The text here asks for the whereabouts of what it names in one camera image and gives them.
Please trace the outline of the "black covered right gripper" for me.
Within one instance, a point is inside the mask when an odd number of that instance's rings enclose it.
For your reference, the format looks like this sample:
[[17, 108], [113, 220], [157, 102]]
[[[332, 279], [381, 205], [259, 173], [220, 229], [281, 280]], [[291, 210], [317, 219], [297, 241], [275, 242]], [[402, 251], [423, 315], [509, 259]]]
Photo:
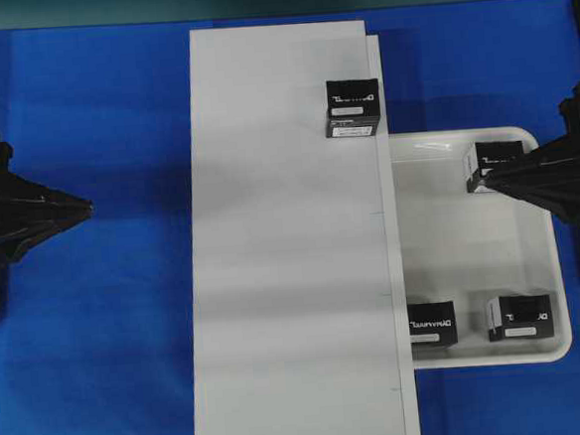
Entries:
[[565, 134], [487, 174], [488, 189], [580, 222], [580, 133]]

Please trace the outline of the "black covered left gripper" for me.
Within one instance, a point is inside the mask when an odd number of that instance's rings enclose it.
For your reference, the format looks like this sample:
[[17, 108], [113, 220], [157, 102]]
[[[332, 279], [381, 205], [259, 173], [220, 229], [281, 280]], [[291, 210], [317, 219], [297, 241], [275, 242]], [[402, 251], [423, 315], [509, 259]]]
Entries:
[[0, 258], [7, 263], [91, 217], [93, 203], [0, 173]]

